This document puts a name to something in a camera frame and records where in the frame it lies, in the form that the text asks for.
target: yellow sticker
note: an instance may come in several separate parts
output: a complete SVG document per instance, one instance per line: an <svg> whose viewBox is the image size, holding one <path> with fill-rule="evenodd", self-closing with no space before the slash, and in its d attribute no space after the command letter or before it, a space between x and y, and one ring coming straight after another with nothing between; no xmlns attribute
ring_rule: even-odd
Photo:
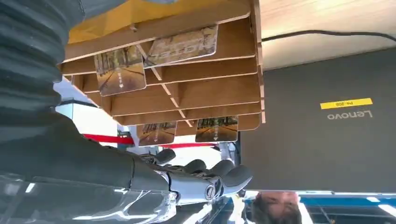
<svg viewBox="0 0 396 224"><path fill-rule="evenodd" d="M341 107L349 107L349 106L363 106L363 105L371 105L371 104L373 104L371 98L350 99L343 101L321 103L320 108L322 110L325 110L325 109L333 109L333 108L341 108Z"/></svg>

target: glass surface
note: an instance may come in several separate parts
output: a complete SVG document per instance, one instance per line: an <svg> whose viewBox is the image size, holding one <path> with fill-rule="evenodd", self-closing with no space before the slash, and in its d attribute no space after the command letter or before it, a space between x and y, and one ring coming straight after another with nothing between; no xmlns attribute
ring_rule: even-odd
<svg viewBox="0 0 396 224"><path fill-rule="evenodd" d="M176 195L0 175L1 224L146 224L174 216Z"/></svg>

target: lenovo logo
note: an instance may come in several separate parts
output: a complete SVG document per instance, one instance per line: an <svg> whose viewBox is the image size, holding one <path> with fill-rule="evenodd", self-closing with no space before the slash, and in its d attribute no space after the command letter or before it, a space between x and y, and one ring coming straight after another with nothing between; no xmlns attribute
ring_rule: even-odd
<svg viewBox="0 0 396 224"><path fill-rule="evenodd" d="M349 112L349 113L342 113L342 114L329 114L327 118L329 120L337 120L337 119L348 119L348 118L358 118L358 117L364 117L364 116L370 116L371 118L373 117L371 111L358 111L358 112Z"/></svg>

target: yellow surface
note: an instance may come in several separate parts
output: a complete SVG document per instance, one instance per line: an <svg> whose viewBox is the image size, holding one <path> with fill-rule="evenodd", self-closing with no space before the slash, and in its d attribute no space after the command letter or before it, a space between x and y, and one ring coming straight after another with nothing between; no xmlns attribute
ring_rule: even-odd
<svg viewBox="0 0 396 224"><path fill-rule="evenodd" d="M144 0L128 0L113 10L74 27L70 31L69 43L92 40L133 23L186 13L222 1L225 0L179 0L173 4L158 4Z"/></svg>
<svg viewBox="0 0 396 224"><path fill-rule="evenodd" d="M363 106L363 105L371 105L371 104L373 104L373 101L371 100L371 98L350 99L350 100L343 100L343 101L321 103L320 108L322 110L325 110L325 109L350 107L350 106Z"/></svg>

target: wooden slot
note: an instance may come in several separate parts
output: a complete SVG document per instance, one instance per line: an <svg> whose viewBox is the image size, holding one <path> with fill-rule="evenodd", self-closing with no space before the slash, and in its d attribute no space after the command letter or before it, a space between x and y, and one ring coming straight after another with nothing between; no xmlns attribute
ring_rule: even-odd
<svg viewBox="0 0 396 224"><path fill-rule="evenodd" d="M158 80L162 80L163 77L163 69L162 67L155 67L155 68L151 68L151 70L153 71L154 75L156 76L156 78Z"/></svg>
<svg viewBox="0 0 396 224"><path fill-rule="evenodd" d="M145 113L114 117L122 125L143 125L183 120L178 111Z"/></svg>
<svg viewBox="0 0 396 224"><path fill-rule="evenodd" d="M186 114L186 116L183 116L181 112L183 111L175 110L175 111L167 111L167 112L117 116L114 118L116 118L117 121L122 125L163 123L174 120L177 121L185 120L187 124L191 124L190 120L233 116L233 115L255 114L255 113L260 113L261 109L260 109L260 103L254 103L254 104L190 109L184 111L184 114Z"/></svg>
<svg viewBox="0 0 396 224"><path fill-rule="evenodd" d="M165 68L165 72L162 81L158 81L152 73L146 73L147 85L245 76L257 73L254 58L174 65L163 68Z"/></svg>
<svg viewBox="0 0 396 224"><path fill-rule="evenodd" d="M259 85L260 85L260 97L264 98L264 77L262 76L262 67L258 66L257 69L258 78L259 78Z"/></svg>
<svg viewBox="0 0 396 224"><path fill-rule="evenodd" d="M265 110L264 98L261 98L260 104L261 104L261 110Z"/></svg>
<svg viewBox="0 0 396 224"><path fill-rule="evenodd" d="M63 63L61 65L61 72L64 76L96 73L93 56L82 58L73 62Z"/></svg>
<svg viewBox="0 0 396 224"><path fill-rule="evenodd" d="M260 11L260 0L250 0L251 4L251 19L253 25L253 33L255 34L255 39L257 43L261 43L261 11Z"/></svg>
<svg viewBox="0 0 396 224"><path fill-rule="evenodd" d="M265 111L261 111L261 123L265 123Z"/></svg>
<svg viewBox="0 0 396 224"><path fill-rule="evenodd" d="M193 127L193 125L194 125L194 121L193 120L185 120L185 122L187 123L187 125L189 127Z"/></svg>
<svg viewBox="0 0 396 224"><path fill-rule="evenodd" d="M262 66L262 44L257 43L257 64Z"/></svg>
<svg viewBox="0 0 396 224"><path fill-rule="evenodd" d="M153 45L154 41L147 41L143 43L139 43L136 45L136 47L139 49L141 55L143 56L144 59L147 58L147 55L150 52L151 46Z"/></svg>
<svg viewBox="0 0 396 224"><path fill-rule="evenodd" d="M83 76L72 76L71 84L79 90L83 89L84 86L84 77Z"/></svg>
<svg viewBox="0 0 396 224"><path fill-rule="evenodd" d="M216 118L233 115L260 113L259 103L218 106L186 110L187 119Z"/></svg>
<svg viewBox="0 0 396 224"><path fill-rule="evenodd" d="M197 124L196 121L191 121L191 126L184 121L178 121L176 124L176 136L183 135L195 135L197 133Z"/></svg>
<svg viewBox="0 0 396 224"><path fill-rule="evenodd" d="M202 108L260 101L257 76L241 76L179 85L180 108Z"/></svg>
<svg viewBox="0 0 396 224"><path fill-rule="evenodd" d="M255 56L255 38L250 31L249 18L246 18L219 25L217 47L214 55L194 58L177 63L169 63L164 66L241 59Z"/></svg>
<svg viewBox="0 0 396 224"><path fill-rule="evenodd" d="M260 125L260 114L238 116L238 131L255 130Z"/></svg>
<svg viewBox="0 0 396 224"><path fill-rule="evenodd" d="M153 41L148 41L136 45L143 58L147 58L147 54L150 51L151 45L153 45ZM156 77L156 80L162 80L163 69L161 67L154 67L150 69L145 69L145 73L146 76L154 75Z"/></svg>
<svg viewBox="0 0 396 224"><path fill-rule="evenodd" d="M260 102L257 76L230 77L181 83L179 109ZM113 97L112 116L172 111L177 108L162 87L122 93Z"/></svg>
<svg viewBox="0 0 396 224"><path fill-rule="evenodd" d="M82 91L84 93L99 91L98 78L96 76L96 73L82 75L82 77L83 77L83 81L84 81Z"/></svg>
<svg viewBox="0 0 396 224"><path fill-rule="evenodd" d="M102 97L99 92L87 93L86 95L94 102L94 104L102 108L106 113L110 114L112 108L112 96Z"/></svg>
<svg viewBox="0 0 396 224"><path fill-rule="evenodd" d="M180 105L179 84L172 83L172 84L166 85L166 87L170 93L170 100L175 105L175 107L179 107L179 105Z"/></svg>
<svg viewBox="0 0 396 224"><path fill-rule="evenodd" d="M144 90L113 96L112 116L164 112L175 110L169 96L161 86L148 86Z"/></svg>
<svg viewBox="0 0 396 224"><path fill-rule="evenodd" d="M132 30L128 26L101 38L68 44L65 62L212 24L240 20L249 17L249 15L250 5L247 0L227 0L187 13L139 22L136 24L136 30Z"/></svg>
<svg viewBox="0 0 396 224"><path fill-rule="evenodd" d="M182 118L185 118L185 112L183 110L177 110L180 113L180 116L182 116Z"/></svg>

